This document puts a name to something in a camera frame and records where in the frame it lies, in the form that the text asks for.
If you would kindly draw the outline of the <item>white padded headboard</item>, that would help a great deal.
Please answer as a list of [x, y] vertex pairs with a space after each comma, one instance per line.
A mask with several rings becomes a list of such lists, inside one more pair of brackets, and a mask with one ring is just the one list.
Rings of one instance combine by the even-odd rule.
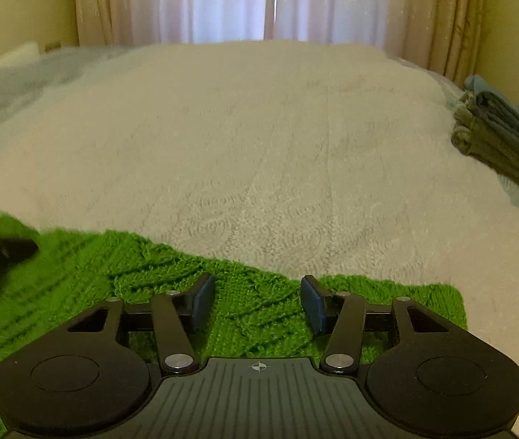
[[0, 70], [34, 63], [40, 56], [38, 43], [27, 42], [0, 56]]

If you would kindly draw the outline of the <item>grey patterned bedspread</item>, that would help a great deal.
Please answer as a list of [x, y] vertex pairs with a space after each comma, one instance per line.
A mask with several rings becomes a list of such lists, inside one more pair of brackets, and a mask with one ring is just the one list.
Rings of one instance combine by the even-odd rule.
[[452, 146], [458, 96], [370, 46], [55, 50], [0, 70], [0, 211], [289, 278], [451, 284], [519, 364], [519, 188]]

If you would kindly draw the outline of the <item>pink curtain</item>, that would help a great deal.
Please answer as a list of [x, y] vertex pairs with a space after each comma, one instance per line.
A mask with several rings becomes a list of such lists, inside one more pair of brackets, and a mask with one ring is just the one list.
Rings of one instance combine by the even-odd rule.
[[484, 0], [76, 0], [84, 46], [295, 40], [375, 46], [461, 83]]

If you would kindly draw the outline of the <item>green knitted vest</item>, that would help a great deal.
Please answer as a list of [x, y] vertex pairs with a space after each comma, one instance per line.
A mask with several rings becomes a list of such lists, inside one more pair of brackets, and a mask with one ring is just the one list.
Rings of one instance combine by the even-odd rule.
[[[192, 256], [133, 233], [39, 232], [3, 213], [0, 236], [39, 248], [0, 274], [0, 361], [100, 300], [145, 303], [189, 288], [204, 273], [216, 278], [217, 294], [195, 339], [200, 357], [319, 359], [324, 351], [325, 339], [313, 335], [302, 310], [298, 278]], [[4, 432], [0, 420], [0, 437]]]

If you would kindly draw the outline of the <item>folded grey-green garment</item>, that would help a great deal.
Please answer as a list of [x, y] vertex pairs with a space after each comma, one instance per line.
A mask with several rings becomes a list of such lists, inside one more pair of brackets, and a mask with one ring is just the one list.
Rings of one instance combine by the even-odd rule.
[[482, 115], [466, 92], [454, 111], [452, 145], [519, 186], [519, 134]]

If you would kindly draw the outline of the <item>wall socket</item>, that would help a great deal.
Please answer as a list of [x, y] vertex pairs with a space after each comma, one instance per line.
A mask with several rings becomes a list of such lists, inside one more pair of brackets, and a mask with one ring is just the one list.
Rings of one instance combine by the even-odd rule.
[[60, 42], [48, 43], [45, 45], [44, 51], [45, 51], [45, 53], [49, 53], [49, 52], [52, 52], [52, 50], [59, 50], [61, 48], [61, 46], [62, 45]]

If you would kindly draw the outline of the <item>folded blue garment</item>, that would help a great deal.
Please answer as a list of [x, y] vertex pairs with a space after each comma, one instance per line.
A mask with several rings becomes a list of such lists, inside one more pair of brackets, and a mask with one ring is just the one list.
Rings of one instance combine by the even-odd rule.
[[482, 115], [492, 119], [501, 128], [519, 134], [519, 106], [492, 88], [480, 75], [470, 75], [464, 89], [472, 96]]

